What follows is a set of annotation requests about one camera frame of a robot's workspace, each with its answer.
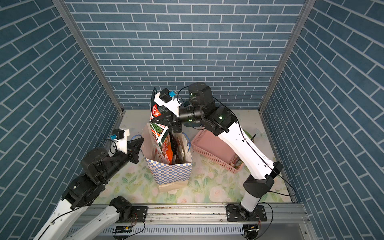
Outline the orange red condiment packet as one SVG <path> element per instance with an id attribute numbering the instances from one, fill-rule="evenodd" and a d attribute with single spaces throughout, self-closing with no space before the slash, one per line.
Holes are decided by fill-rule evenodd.
<path id="1" fill-rule="evenodd" d="M 171 165 L 173 163 L 174 152 L 172 150 L 172 141 L 170 135 L 167 135 L 165 138 L 163 150 L 166 164 Z"/>

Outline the white condiment packet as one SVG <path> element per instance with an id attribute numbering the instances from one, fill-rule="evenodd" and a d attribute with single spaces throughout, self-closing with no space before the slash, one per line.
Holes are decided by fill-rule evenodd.
<path id="1" fill-rule="evenodd" d="M 185 133 L 177 134 L 178 154 L 183 164 L 192 164 L 192 144 L 190 138 Z"/>

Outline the pink plastic basket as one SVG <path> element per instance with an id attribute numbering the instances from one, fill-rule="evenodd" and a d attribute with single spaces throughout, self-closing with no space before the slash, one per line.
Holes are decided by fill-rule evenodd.
<path id="1" fill-rule="evenodd" d="M 217 163 L 229 172 L 236 174 L 243 168 L 244 163 L 238 170 L 232 167 L 231 163 L 238 155 L 224 141 L 208 130 L 200 131 L 194 137 L 192 147 L 196 152 Z"/>

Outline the blue checkered paper bag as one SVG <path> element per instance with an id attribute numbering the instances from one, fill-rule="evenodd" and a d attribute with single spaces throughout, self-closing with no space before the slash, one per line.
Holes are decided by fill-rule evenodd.
<path id="1" fill-rule="evenodd" d="M 142 151 L 159 192 L 186 187 L 193 168 L 191 141 L 187 136 L 183 133 L 173 134 L 161 148 L 150 124 L 147 124 L 143 129 L 143 137 Z"/>

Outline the green small condiment packet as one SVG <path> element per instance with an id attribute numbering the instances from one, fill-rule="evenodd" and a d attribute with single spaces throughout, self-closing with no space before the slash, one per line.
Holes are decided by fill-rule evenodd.
<path id="1" fill-rule="evenodd" d="M 249 132 L 247 132 L 246 130 L 244 130 L 244 133 L 246 134 L 246 136 L 252 141 L 254 142 L 254 139 L 255 137 L 257 136 L 257 134 L 254 134 L 254 135 L 251 135 Z"/>

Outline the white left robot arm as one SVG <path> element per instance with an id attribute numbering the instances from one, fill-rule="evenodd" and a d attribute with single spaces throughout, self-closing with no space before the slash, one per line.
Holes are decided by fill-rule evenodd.
<path id="1" fill-rule="evenodd" d="M 119 222 L 145 222 L 147 207 L 138 210 L 122 196 L 112 199 L 109 205 L 94 219 L 75 233 L 68 232 L 76 220 L 93 204 L 106 189 L 110 179 L 127 163 L 139 162 L 139 152 L 144 138 L 123 140 L 123 149 L 110 156 L 104 148 L 87 153 L 81 164 L 84 173 L 74 178 L 63 192 L 57 207 L 36 234 L 36 240 L 92 240 L 109 226 Z"/>

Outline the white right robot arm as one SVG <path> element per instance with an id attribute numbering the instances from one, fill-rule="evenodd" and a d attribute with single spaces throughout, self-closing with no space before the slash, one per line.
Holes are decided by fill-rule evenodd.
<path id="1" fill-rule="evenodd" d="M 229 108 L 223 104 L 219 107 L 216 105 L 218 100 L 213 97 L 208 85 L 193 83 L 188 86 L 188 91 L 189 104 L 183 106 L 175 92 L 167 88 L 160 92 L 154 89 L 150 122 L 166 126 L 172 133 L 181 133 L 183 125 L 199 124 L 224 141 L 250 171 L 250 176 L 243 184 L 246 192 L 241 201 L 241 210 L 252 213 L 262 196 L 271 190 L 283 165 L 273 162 L 258 149 Z"/>

